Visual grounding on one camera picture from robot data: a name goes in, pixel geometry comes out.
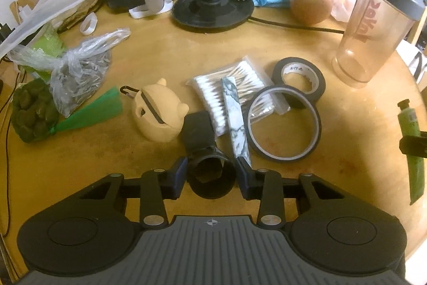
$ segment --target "green vegetable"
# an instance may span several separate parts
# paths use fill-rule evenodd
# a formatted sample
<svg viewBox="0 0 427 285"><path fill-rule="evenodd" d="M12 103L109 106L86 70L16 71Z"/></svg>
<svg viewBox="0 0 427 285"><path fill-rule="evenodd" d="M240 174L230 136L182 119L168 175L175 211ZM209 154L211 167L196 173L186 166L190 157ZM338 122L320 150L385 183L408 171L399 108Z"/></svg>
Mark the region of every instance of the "green vegetable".
<svg viewBox="0 0 427 285"><path fill-rule="evenodd" d="M23 90L19 88L13 94L12 105L14 108L21 108L20 99L21 99L22 91Z"/></svg>
<svg viewBox="0 0 427 285"><path fill-rule="evenodd" d="M50 102L46 107L46 115L44 118L49 128L58 123L59 113L56 110L55 104L53 102Z"/></svg>
<svg viewBox="0 0 427 285"><path fill-rule="evenodd" d="M49 135L48 125L46 125L45 121L36 121L34 125L34 135L36 138L46 138Z"/></svg>
<svg viewBox="0 0 427 285"><path fill-rule="evenodd" d="M17 113L16 113L16 117L15 117L15 120L16 120L16 124L19 126L19 127L22 127L22 126L24 126L25 125L25 110L19 110Z"/></svg>
<svg viewBox="0 0 427 285"><path fill-rule="evenodd" d="M37 119L37 115L35 114L35 110L33 108L29 108L28 110L25 110L24 115L24 125L31 128L35 124L35 121Z"/></svg>
<svg viewBox="0 0 427 285"><path fill-rule="evenodd" d="M48 103L52 100L52 95L49 91L41 91L38 95L38 99L45 103Z"/></svg>
<svg viewBox="0 0 427 285"><path fill-rule="evenodd" d="M37 99L40 92L46 89L46 84L42 80L37 79L34 80L32 84L25 85L23 89L26 89L31 97Z"/></svg>
<svg viewBox="0 0 427 285"><path fill-rule="evenodd" d="M19 105L22 109L27 110L32 103L31 95L27 90L23 90L19 98Z"/></svg>
<svg viewBox="0 0 427 285"><path fill-rule="evenodd" d="M22 126L17 130L17 133L25 143L29 143L34 140L34 132L31 128Z"/></svg>
<svg viewBox="0 0 427 285"><path fill-rule="evenodd" d="M46 115L46 104L40 100L37 100L37 102L34 103L34 110L39 119L44 119Z"/></svg>

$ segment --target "beige toy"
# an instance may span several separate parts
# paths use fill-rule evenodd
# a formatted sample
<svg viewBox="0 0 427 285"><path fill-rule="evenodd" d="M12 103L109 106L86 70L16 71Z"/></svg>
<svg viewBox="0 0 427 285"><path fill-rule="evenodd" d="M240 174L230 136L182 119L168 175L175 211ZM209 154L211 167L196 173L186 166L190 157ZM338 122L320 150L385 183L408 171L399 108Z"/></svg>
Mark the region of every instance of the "beige toy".
<svg viewBox="0 0 427 285"><path fill-rule="evenodd" d="M122 93L132 97L126 89L136 92L133 98L133 116L147 139L166 143L178 136L189 107L181 103L178 96L166 87L165 79L145 86L140 91L129 86L121 87Z"/></svg>

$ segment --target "metal screw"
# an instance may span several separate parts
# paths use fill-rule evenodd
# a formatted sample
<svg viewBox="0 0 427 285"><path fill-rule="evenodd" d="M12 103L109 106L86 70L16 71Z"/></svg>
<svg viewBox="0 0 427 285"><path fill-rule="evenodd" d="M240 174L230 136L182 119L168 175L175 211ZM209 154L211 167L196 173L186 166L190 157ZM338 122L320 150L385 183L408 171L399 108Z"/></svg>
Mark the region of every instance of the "metal screw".
<svg viewBox="0 0 427 285"><path fill-rule="evenodd" d="M149 226L158 226L164 222L164 218L160 215L149 215L144 218L144 223Z"/></svg>
<svg viewBox="0 0 427 285"><path fill-rule="evenodd" d="M275 226L275 225L278 225L279 223L281 223L282 219L279 218L279 216L277 216L277 215L264 215L261 218L261 222L264 225Z"/></svg>

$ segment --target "marble-patterned stick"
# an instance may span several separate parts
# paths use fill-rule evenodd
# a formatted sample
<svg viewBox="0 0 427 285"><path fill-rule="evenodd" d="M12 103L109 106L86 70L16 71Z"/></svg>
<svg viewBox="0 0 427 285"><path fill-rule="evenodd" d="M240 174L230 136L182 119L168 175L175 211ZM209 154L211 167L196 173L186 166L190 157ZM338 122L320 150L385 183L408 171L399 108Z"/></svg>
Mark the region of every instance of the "marble-patterned stick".
<svg viewBox="0 0 427 285"><path fill-rule="evenodd" d="M236 79L230 76L222 78L221 81L223 83L224 104L226 106L228 129L230 131L231 143L233 144L234 157L244 157L246 162L251 165L242 109L236 88Z"/></svg>

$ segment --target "green tube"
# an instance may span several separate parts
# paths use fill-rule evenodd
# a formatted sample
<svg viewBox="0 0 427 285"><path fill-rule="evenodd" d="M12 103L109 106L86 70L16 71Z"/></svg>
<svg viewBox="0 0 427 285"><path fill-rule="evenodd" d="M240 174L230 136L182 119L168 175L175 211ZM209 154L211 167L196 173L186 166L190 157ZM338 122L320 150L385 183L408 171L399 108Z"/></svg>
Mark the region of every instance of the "green tube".
<svg viewBox="0 0 427 285"><path fill-rule="evenodd" d="M402 135L420 136L417 114L414 108L409 107L409 99L398 103L401 112L398 115ZM422 157L406 155L409 170L409 192L411 205L424 194L424 159Z"/></svg>

